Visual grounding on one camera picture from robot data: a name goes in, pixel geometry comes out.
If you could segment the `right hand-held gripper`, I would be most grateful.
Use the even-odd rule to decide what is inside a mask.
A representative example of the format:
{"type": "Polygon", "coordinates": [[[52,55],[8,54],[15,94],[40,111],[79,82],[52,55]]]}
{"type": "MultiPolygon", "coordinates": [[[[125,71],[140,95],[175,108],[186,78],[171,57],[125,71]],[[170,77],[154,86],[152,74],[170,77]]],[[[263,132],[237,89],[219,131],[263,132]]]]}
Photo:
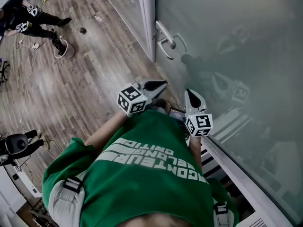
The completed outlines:
{"type": "Polygon", "coordinates": [[[196,91],[187,88],[185,98],[185,127],[193,137],[207,136],[213,128],[213,117],[206,108],[205,99],[196,91]]]}

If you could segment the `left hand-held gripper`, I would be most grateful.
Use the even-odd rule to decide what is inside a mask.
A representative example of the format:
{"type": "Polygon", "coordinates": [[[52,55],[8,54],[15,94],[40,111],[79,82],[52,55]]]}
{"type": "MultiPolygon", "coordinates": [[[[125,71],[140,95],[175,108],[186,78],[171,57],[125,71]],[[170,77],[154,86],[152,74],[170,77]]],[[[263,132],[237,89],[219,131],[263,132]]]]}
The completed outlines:
{"type": "Polygon", "coordinates": [[[143,80],[140,88],[128,83],[118,92],[117,104],[130,117],[150,108],[152,99],[157,98],[167,87],[165,80],[143,80]]]}

